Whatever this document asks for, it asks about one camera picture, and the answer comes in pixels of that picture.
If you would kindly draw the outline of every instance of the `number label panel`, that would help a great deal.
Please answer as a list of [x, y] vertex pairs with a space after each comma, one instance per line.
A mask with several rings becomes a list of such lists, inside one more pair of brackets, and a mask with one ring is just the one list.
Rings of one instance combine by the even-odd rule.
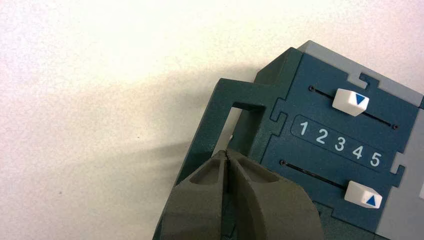
[[298, 138], [374, 171], [382, 170], [384, 152], [302, 115], [296, 116], [290, 132]]

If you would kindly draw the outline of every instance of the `white surface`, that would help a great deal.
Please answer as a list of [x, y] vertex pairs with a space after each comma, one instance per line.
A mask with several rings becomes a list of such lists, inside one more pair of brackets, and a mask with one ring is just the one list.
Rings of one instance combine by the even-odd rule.
[[421, 191], [419, 192], [419, 197], [424, 200], [424, 183], [422, 183]]
[[0, 239], [150, 239], [217, 80], [309, 39], [424, 93], [423, 11], [1, 1]]

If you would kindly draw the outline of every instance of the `gray plastic panel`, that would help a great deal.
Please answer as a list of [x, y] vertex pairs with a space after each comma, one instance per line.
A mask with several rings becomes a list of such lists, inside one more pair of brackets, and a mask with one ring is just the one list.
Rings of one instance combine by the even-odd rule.
[[379, 80], [378, 88], [384, 90], [400, 99], [403, 99], [417, 107], [420, 106], [423, 100], [423, 95], [385, 77], [359, 63], [356, 63], [324, 46], [319, 45], [311, 40], [304, 43], [298, 48], [299, 51], [309, 54], [327, 64], [332, 65], [349, 74], [347, 81], [356, 86], [365, 89], [367, 83], [359, 79], [361, 73], [364, 73], [372, 78]]
[[405, 152], [397, 153], [391, 172], [405, 167], [398, 188], [393, 187], [381, 216], [377, 234], [391, 240], [424, 238], [424, 200], [420, 191], [424, 182], [424, 110], [420, 109]]

